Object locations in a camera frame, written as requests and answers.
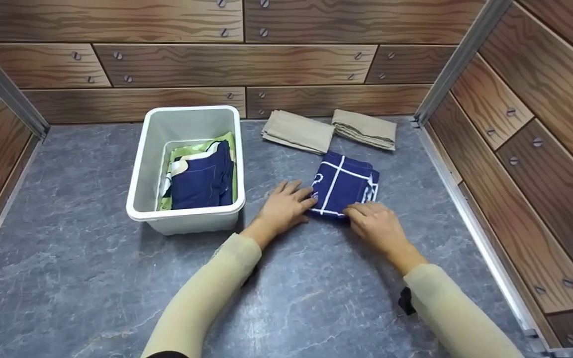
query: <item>folded beige cloth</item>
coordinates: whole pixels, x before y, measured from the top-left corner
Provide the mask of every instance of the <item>folded beige cloth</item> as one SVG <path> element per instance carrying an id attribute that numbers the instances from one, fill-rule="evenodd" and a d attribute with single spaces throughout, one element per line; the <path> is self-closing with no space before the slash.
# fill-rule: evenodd
<path id="1" fill-rule="evenodd" d="M 341 136 L 381 149 L 395 150 L 397 125 L 394 122 L 336 109 L 331 124 Z"/>
<path id="2" fill-rule="evenodd" d="M 273 111 L 262 138 L 316 154 L 328 152 L 335 127 L 286 111 Z"/>

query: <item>plastic bin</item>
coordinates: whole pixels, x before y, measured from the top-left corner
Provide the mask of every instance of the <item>plastic bin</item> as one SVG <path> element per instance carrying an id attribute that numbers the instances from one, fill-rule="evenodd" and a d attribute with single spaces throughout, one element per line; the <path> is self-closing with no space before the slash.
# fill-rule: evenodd
<path id="1" fill-rule="evenodd" d="M 171 151 L 232 132 L 236 143 L 237 199 L 232 205 L 157 211 Z M 232 229 L 245 205 L 240 115 L 232 106 L 155 108 L 145 115 L 134 172 L 127 193 L 127 215 L 164 235 Z"/>

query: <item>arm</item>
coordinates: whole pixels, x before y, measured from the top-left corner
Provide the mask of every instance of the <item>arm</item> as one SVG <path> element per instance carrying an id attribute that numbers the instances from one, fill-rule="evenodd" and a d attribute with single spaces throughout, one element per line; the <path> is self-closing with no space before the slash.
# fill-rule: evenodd
<path id="1" fill-rule="evenodd" d="M 351 227 L 404 275 L 412 306 L 455 358 L 522 358 L 507 336 L 436 265 L 408 242 L 395 213 L 382 204 L 352 204 Z"/>
<path id="2" fill-rule="evenodd" d="M 163 311 L 142 358 L 161 352 L 200 358 L 211 324 L 251 274 L 264 247 L 278 234 L 307 221 L 303 213 L 316 199 L 305 199 L 312 188 L 298 190 L 300 184 L 278 185 L 252 223 L 239 235 L 232 234 L 180 288 Z"/>

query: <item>hand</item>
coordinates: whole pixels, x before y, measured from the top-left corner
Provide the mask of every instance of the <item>hand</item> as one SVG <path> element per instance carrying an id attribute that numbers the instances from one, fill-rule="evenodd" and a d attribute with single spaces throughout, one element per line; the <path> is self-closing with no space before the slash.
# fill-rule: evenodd
<path id="1" fill-rule="evenodd" d="M 402 275 L 428 263 L 406 238 L 395 213 L 386 206 L 372 201 L 355 202 L 344 209 L 344 214 L 351 219 L 353 231 L 384 254 Z"/>
<path id="2" fill-rule="evenodd" d="M 280 183 L 251 224 L 240 234 L 252 238 L 264 249 L 277 235 L 297 224 L 308 222 L 304 212 L 314 206 L 318 199 L 306 199 L 313 188 L 298 190 L 300 184 L 301 180 Z"/>

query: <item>sleeve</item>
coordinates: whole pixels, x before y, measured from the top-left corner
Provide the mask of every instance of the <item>sleeve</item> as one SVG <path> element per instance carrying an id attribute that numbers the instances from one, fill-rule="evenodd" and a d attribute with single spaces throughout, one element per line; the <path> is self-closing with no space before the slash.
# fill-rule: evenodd
<path id="1" fill-rule="evenodd" d="M 261 255 L 255 241 L 232 234 L 173 297 L 141 357 L 178 352 L 188 358 L 200 358 L 211 324 L 245 283 Z"/>
<path id="2" fill-rule="evenodd" d="M 521 352 L 459 286 L 436 265 L 404 277 L 412 306 L 454 358 L 523 358 Z"/>

